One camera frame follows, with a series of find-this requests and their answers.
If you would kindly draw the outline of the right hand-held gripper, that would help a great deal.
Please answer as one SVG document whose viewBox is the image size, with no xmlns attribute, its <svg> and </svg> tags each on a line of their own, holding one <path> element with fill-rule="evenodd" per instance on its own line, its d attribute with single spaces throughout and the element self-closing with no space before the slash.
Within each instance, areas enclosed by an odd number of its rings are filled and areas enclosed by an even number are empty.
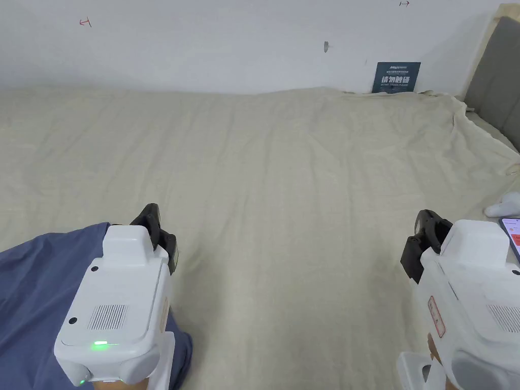
<svg viewBox="0 0 520 390">
<path fill-rule="evenodd" d="M 403 352 L 403 389 L 519 389 L 519 267 L 495 222 L 437 218 L 419 211 L 401 265 L 442 365 Z"/>
</svg>

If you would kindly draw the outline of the person's right hand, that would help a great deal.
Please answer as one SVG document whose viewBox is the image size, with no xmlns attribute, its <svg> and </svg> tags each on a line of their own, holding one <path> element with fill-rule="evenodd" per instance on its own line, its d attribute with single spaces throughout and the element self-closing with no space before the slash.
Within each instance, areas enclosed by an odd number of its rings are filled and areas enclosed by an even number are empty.
<svg viewBox="0 0 520 390">
<path fill-rule="evenodd" d="M 432 334 L 428 333 L 428 348 L 430 351 L 430 356 L 432 359 L 435 359 L 440 365 L 442 365 L 439 353 L 437 351 L 437 348 L 435 346 Z M 457 389 L 449 380 L 447 376 L 445 376 L 445 385 L 444 389 Z"/>
</svg>

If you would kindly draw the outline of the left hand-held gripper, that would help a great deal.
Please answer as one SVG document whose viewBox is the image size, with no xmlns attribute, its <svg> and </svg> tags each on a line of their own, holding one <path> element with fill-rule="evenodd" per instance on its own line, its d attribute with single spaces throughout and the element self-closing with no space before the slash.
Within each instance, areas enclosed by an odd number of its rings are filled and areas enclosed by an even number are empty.
<svg viewBox="0 0 520 390">
<path fill-rule="evenodd" d="M 168 389 L 175 336 L 166 325 L 177 238 L 161 228 L 158 204 L 149 203 L 130 225 L 109 226 L 102 249 L 83 276 L 54 355 L 74 386 L 148 380 L 149 389 Z"/>
</svg>

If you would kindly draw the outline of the person's left hand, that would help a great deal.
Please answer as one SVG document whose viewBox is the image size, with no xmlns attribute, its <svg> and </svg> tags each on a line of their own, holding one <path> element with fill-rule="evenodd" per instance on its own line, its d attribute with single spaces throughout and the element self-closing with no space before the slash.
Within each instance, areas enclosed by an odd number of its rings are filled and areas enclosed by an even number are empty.
<svg viewBox="0 0 520 390">
<path fill-rule="evenodd" d="M 93 381 L 92 385 L 95 390 L 147 390 L 149 378 L 135 383 L 127 384 L 121 380 L 119 381 Z"/>
</svg>

